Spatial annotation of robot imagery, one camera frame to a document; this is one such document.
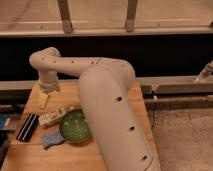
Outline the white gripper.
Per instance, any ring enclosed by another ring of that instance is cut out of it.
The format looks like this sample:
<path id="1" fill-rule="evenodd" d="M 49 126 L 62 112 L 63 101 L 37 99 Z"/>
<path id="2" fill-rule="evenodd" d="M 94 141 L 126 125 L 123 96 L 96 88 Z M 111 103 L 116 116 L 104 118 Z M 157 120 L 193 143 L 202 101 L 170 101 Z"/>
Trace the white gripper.
<path id="1" fill-rule="evenodd" d="M 47 102 L 48 102 L 48 98 L 49 98 L 49 95 L 46 93 L 51 93 L 53 91 L 59 92 L 60 91 L 59 82 L 54 81 L 54 82 L 50 82 L 50 83 L 45 83 L 45 82 L 42 82 L 41 80 L 39 80 L 39 86 L 40 86 L 40 89 L 43 92 L 45 92 L 45 93 L 43 93 L 43 92 L 39 93 L 39 107 L 41 109 L 45 109 Z"/>

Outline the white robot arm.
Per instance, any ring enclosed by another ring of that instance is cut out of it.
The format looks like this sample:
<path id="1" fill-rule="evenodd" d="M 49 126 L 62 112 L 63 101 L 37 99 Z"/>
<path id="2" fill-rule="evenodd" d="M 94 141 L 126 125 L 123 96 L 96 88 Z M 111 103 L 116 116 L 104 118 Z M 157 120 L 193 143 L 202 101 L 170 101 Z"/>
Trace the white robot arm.
<path id="1" fill-rule="evenodd" d="M 105 57 L 62 57 L 54 47 L 30 55 L 40 89 L 59 88 L 59 73 L 75 76 L 78 95 L 107 171 L 161 171 L 127 92 L 135 83 L 132 65 Z"/>

